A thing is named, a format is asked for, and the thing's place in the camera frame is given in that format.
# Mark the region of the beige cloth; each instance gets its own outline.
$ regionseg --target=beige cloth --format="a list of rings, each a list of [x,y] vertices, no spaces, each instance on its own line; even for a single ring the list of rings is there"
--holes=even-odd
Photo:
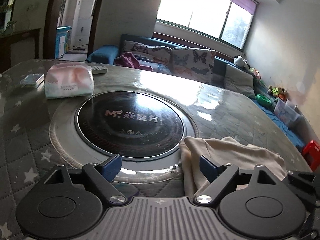
[[[186,137],[180,141],[182,170],[184,173],[184,191],[193,198],[209,186],[201,173],[199,159],[204,155],[216,163],[232,163],[242,170],[253,170],[255,165],[263,164],[280,180],[287,175],[284,160],[279,154],[252,144],[240,144],[231,137],[219,139],[202,139]]]

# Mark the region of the red stool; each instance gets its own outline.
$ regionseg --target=red stool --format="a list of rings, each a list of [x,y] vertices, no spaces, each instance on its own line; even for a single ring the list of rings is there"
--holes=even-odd
[[[320,145],[316,141],[311,140],[302,150],[302,156],[312,171],[315,171],[320,165]]]

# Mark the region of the remote control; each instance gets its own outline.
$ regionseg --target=remote control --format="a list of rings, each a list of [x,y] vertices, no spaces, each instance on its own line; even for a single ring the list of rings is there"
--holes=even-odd
[[[92,74],[102,74],[106,73],[108,68],[106,66],[92,66]]]

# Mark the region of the stuffed toy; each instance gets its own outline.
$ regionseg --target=stuffed toy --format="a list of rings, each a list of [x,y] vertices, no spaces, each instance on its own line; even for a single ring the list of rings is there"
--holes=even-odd
[[[247,63],[247,60],[246,59],[243,59],[243,57],[241,57],[240,55],[238,55],[238,57],[235,57],[233,59],[233,62],[235,63],[236,66],[238,67],[243,67],[245,68],[246,70],[249,70],[250,67]]]
[[[285,96],[287,95],[287,90],[282,87],[273,88],[271,85],[268,87],[268,94],[272,95],[274,98],[279,98],[285,101]]]

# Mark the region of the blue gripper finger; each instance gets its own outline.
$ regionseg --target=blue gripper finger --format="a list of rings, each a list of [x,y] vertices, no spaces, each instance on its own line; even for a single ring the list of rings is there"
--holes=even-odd
[[[122,167],[121,156],[115,154],[103,163],[96,165],[95,169],[109,182],[119,173]]]
[[[213,164],[203,155],[200,156],[199,166],[200,171],[210,183],[214,182],[214,180],[220,175],[218,166]]]

